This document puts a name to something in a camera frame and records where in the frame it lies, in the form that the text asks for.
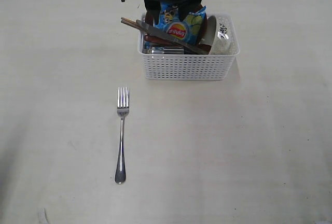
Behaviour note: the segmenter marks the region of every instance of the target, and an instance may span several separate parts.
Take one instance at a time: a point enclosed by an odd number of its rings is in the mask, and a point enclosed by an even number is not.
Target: white plastic basket
[[[143,57],[145,77],[154,80],[223,80],[235,57],[240,53],[240,47],[230,15],[213,15],[231,30],[229,54],[144,54],[140,33],[138,51]]]

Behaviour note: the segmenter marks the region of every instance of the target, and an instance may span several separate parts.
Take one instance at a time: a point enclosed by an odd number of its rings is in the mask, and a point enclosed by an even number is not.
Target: knife
[[[158,28],[155,28],[155,27],[151,26],[150,24],[142,22],[141,20],[136,20],[136,23],[139,26],[141,26],[142,28],[148,30],[150,35],[159,37],[163,40],[167,40],[167,41],[170,41],[170,42],[175,43],[175,44],[180,44],[181,46],[186,47],[187,49],[189,49],[190,51],[192,51],[196,54],[208,54],[208,52],[206,52],[205,50],[202,50],[202,49],[197,48],[193,45],[185,43],[184,41],[181,41],[180,39],[176,38],[175,36],[167,34],[166,32],[164,32],[164,31],[162,31]]]

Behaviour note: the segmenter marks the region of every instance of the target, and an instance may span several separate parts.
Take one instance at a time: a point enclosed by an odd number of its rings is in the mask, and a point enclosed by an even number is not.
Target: chip bag
[[[176,5],[160,3],[160,6],[159,23],[154,24],[154,27],[188,44],[195,45],[205,18],[206,7],[204,6],[196,13],[190,12],[183,21],[180,21]]]

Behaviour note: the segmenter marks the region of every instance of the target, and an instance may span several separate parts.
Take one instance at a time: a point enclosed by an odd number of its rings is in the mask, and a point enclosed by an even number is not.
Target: fork
[[[123,133],[125,129],[125,118],[129,114],[129,90],[127,87],[118,90],[117,114],[121,118],[120,147],[118,163],[116,165],[115,182],[122,184],[126,181],[125,156],[123,153]]]

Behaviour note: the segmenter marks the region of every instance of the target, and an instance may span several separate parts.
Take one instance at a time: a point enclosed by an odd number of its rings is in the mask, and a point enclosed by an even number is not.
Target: white table
[[[146,80],[142,0],[0,0],[2,224],[332,219],[332,0],[203,3],[237,30],[224,81]]]

